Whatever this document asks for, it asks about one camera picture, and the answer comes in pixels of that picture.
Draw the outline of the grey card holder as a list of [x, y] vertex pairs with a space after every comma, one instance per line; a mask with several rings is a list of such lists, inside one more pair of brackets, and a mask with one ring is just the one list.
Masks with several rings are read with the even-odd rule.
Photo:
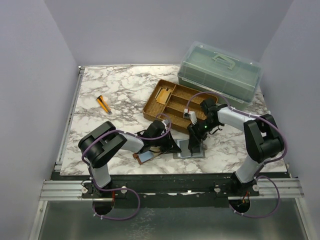
[[177, 146], [181, 149], [181, 152], [174, 153], [174, 159], [203, 159], [206, 157], [205, 149], [202, 145], [195, 147], [190, 151], [188, 149], [189, 140], [188, 139], [177, 139], [175, 140]]

